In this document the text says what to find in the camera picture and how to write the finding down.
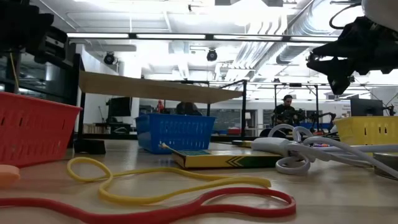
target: security camera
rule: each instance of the security camera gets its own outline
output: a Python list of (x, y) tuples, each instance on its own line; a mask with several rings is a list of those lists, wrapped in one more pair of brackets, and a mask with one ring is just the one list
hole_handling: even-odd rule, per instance
[(217, 52), (215, 49), (210, 49), (207, 53), (207, 61), (214, 62), (215, 60), (217, 60)]
[(107, 65), (114, 65), (116, 62), (118, 62), (118, 60), (116, 59), (116, 57), (114, 56), (114, 52), (108, 52), (105, 55), (104, 58), (104, 63)]

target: ceiling light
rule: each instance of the ceiling light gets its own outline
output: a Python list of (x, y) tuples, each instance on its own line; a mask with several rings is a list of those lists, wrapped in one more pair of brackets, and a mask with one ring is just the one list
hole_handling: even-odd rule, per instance
[(268, 40), (268, 41), (281, 41), (281, 36), (271, 35), (214, 35), (216, 40)]
[(137, 34), (138, 39), (205, 39), (205, 34)]
[(91, 38), (91, 39), (103, 39), (103, 38), (109, 38), (109, 39), (128, 39), (129, 34), (104, 34), (104, 33), (68, 33), (69, 38)]
[(318, 43), (329, 43), (336, 41), (338, 37), (325, 37), (325, 36), (302, 36), (302, 37), (291, 37), (290, 41), (294, 42), (318, 42)]

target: window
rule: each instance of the window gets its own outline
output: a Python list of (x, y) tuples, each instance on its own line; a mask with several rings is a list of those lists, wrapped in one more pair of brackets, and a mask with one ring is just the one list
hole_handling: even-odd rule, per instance
[(38, 93), (36, 91), (27, 90), (24, 88), (19, 88), (19, 94), (24, 95), (24, 96), (39, 98), (39, 99), (43, 99), (43, 100), (54, 101), (54, 102), (58, 102), (58, 103), (64, 103), (63, 98), (56, 97), (56, 96), (50, 96), (50, 95), (44, 94), (44, 93)]
[(6, 77), (7, 58), (0, 57), (0, 78)]

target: orange object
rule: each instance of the orange object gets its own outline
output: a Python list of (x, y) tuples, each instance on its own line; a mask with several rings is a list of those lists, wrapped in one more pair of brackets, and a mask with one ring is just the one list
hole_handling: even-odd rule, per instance
[(163, 106), (162, 100), (159, 100), (157, 102), (157, 112), (161, 113), (163, 110), (164, 110), (164, 106)]
[(14, 166), (0, 165), (0, 188), (6, 188), (20, 179), (19, 169)]

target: cardboard sheet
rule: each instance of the cardboard sheet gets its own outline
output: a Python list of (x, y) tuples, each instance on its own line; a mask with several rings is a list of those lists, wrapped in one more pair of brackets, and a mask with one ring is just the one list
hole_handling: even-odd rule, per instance
[(79, 86), (85, 93), (130, 96), (192, 103), (217, 103), (239, 98), (241, 91), (222, 90), (165, 81), (128, 78), (80, 71)]

